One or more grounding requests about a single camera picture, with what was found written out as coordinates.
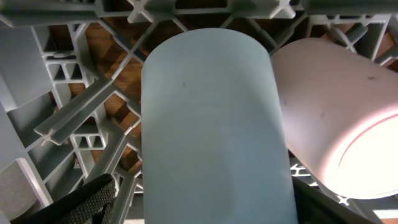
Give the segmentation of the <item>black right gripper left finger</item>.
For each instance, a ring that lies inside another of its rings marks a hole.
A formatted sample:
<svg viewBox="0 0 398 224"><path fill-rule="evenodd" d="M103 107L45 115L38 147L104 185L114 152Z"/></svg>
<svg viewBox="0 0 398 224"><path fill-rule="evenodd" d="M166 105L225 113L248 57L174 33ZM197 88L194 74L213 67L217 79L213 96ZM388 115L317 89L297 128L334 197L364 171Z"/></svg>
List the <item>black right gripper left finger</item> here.
<svg viewBox="0 0 398 224"><path fill-rule="evenodd" d="M115 180L103 174L28 216L12 224L109 224L116 198Z"/></svg>

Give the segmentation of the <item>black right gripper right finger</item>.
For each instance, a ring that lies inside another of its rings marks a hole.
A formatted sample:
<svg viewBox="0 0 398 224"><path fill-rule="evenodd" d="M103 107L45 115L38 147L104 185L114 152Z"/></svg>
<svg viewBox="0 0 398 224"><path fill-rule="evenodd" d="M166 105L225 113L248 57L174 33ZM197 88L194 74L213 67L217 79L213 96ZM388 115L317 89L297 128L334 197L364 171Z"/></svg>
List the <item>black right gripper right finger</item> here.
<svg viewBox="0 0 398 224"><path fill-rule="evenodd" d="M292 177L300 224L376 224Z"/></svg>

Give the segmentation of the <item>pink cup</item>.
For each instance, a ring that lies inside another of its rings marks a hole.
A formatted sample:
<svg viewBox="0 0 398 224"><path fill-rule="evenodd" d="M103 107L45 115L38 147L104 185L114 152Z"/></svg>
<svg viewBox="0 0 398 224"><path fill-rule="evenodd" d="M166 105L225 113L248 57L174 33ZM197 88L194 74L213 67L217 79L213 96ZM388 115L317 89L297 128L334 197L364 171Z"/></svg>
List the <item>pink cup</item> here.
<svg viewBox="0 0 398 224"><path fill-rule="evenodd" d="M395 195L396 72L318 38L292 42L271 61L294 156L338 195Z"/></svg>

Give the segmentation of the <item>blue cup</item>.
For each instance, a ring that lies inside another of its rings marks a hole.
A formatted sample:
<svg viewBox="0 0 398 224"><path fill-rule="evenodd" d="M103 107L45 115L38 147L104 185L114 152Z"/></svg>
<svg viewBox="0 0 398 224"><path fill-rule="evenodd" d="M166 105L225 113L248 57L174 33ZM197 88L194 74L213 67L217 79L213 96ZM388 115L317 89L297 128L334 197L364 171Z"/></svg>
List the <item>blue cup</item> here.
<svg viewBox="0 0 398 224"><path fill-rule="evenodd" d="M267 50L229 29L156 47L142 69L146 223L296 223Z"/></svg>

